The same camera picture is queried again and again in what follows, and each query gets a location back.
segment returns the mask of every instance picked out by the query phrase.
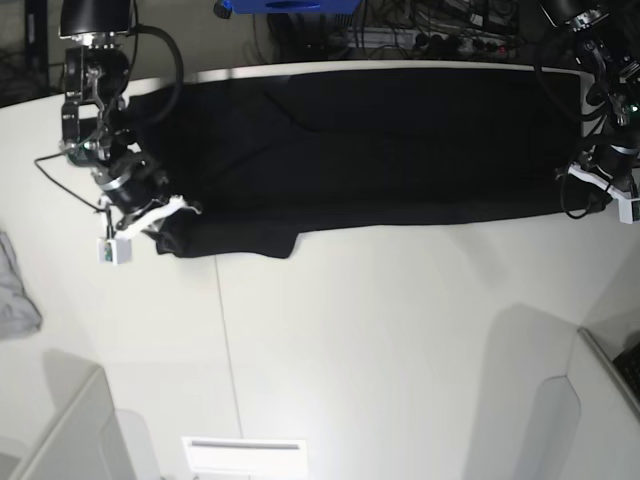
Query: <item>blue container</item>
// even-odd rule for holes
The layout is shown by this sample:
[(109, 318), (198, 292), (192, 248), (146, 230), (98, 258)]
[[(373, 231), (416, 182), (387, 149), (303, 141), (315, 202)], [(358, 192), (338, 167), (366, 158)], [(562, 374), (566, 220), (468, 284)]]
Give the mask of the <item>blue container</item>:
[(360, 0), (224, 0), (235, 13), (352, 14)]

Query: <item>gray cloth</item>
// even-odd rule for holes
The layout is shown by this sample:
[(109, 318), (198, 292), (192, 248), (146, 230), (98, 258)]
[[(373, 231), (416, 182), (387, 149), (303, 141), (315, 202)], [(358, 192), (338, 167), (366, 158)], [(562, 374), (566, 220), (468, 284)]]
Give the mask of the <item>gray cloth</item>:
[(27, 298), (9, 237), (0, 232), (0, 340), (37, 332), (42, 317)]

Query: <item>white table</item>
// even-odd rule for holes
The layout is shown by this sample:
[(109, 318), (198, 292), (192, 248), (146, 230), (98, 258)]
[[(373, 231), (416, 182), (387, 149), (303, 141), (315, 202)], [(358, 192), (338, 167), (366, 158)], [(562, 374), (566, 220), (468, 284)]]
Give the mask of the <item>white table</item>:
[[(486, 68), (345, 62), (193, 80), (437, 66)], [(567, 374), (575, 327), (640, 308), (627, 288), (640, 230), (613, 209), (304, 234), (285, 261), (158, 257), (141, 237), (133, 264), (99, 265), (98, 219), (32, 163), (56, 149), (61, 103), (0, 110), (0, 228), (45, 318), (40, 334), (0, 344), (0, 437), (29, 444), (64, 402), (73, 382), (59, 385), (83, 362), (62, 351), (104, 365), (167, 478), (191, 480), (180, 436), (205, 435), (307, 439), (314, 480), (508, 479), (536, 389)], [(98, 195), (88, 172), (46, 167)]]

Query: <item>black garment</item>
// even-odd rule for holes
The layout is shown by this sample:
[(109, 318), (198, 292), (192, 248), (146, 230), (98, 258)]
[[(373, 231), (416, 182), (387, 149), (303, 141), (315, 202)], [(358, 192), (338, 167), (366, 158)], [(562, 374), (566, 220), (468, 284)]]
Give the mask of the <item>black garment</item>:
[[(549, 79), (578, 111), (579, 77)], [(155, 111), (168, 95), (132, 108)], [(139, 137), (176, 191), (205, 207), (168, 219), (159, 253), (286, 258), (307, 231), (557, 213), (555, 169), (578, 128), (533, 72), (394, 69), (191, 85)], [(585, 205), (568, 184), (567, 204)]]

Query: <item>black cloth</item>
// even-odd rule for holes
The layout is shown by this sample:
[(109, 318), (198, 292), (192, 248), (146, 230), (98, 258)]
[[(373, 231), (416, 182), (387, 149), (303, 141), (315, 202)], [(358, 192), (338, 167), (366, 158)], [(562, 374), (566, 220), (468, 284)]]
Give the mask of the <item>black cloth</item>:
[[(580, 106), (580, 79), (549, 74)], [(153, 112), (170, 91), (132, 99)], [(143, 149), (204, 214), (169, 218), (159, 253), (288, 257), (301, 232), (557, 213), (579, 136), (533, 72), (391, 69), (189, 85)], [(568, 182), (567, 204), (585, 204)]]

